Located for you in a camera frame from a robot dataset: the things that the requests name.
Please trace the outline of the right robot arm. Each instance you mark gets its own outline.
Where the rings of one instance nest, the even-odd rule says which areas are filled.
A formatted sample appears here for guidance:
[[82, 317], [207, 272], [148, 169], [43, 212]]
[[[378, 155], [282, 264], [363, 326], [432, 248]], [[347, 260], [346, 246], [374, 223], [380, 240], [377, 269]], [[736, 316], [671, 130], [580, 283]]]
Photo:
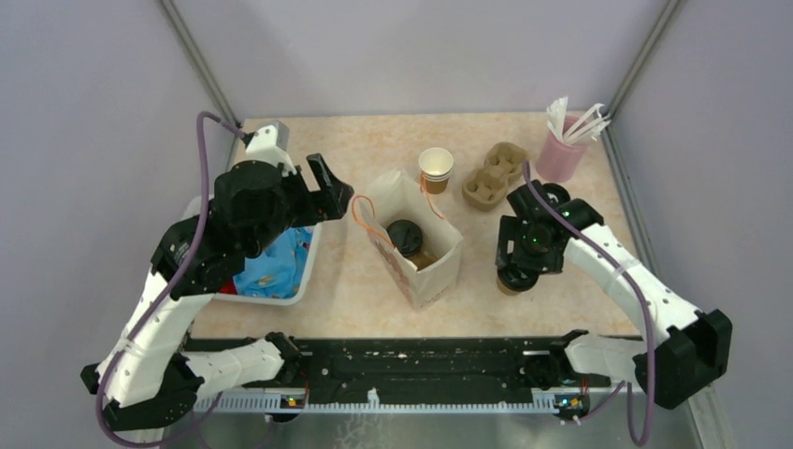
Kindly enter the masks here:
[[551, 351], [548, 371], [561, 385], [600, 375], [639, 386], [672, 410], [722, 377], [732, 321], [673, 293], [634, 256], [586, 201], [553, 183], [532, 181], [507, 196], [512, 215], [499, 221], [496, 267], [509, 291], [533, 288], [543, 275], [574, 265], [614, 301], [640, 340], [574, 330]]

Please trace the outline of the stack of paper cups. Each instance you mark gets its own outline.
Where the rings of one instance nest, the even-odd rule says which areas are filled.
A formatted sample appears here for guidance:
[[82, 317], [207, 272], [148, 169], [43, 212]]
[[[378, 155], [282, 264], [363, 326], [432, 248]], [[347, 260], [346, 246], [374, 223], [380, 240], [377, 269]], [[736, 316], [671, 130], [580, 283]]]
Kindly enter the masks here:
[[419, 156], [420, 185], [424, 191], [437, 195], [445, 191], [454, 168], [454, 157], [446, 149], [435, 147]]

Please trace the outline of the single pulp cup carrier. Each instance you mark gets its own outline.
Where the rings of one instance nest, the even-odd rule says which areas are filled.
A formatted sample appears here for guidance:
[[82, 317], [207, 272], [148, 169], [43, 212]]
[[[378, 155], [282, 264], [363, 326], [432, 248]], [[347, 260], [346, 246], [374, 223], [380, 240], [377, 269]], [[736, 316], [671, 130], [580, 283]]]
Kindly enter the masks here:
[[420, 249], [416, 253], [407, 255], [406, 259], [415, 265], [416, 271], [422, 271], [439, 261], [439, 258], [428, 249]]

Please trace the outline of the paper takeout bag orange handles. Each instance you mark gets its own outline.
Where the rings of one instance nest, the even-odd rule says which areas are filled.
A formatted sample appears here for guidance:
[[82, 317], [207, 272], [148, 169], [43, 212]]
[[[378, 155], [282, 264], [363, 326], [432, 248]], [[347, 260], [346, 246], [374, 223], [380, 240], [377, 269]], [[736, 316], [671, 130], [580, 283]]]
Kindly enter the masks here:
[[464, 238], [435, 207], [421, 181], [403, 170], [386, 172], [353, 196], [351, 212], [414, 309], [454, 288]]

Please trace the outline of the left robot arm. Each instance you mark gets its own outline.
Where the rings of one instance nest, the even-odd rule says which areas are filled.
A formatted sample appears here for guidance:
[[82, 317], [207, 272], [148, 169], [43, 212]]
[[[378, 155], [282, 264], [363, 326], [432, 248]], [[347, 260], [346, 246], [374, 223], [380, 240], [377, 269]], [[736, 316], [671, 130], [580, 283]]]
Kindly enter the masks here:
[[281, 332], [247, 339], [220, 352], [185, 355], [182, 340], [195, 316], [247, 260], [283, 232], [341, 219], [353, 187], [324, 158], [308, 157], [318, 187], [299, 167], [247, 160], [218, 176], [196, 216], [170, 226], [151, 258], [141, 298], [110, 355], [86, 366], [81, 379], [95, 396], [101, 428], [123, 431], [167, 427], [196, 403], [235, 387], [293, 384], [300, 352]]

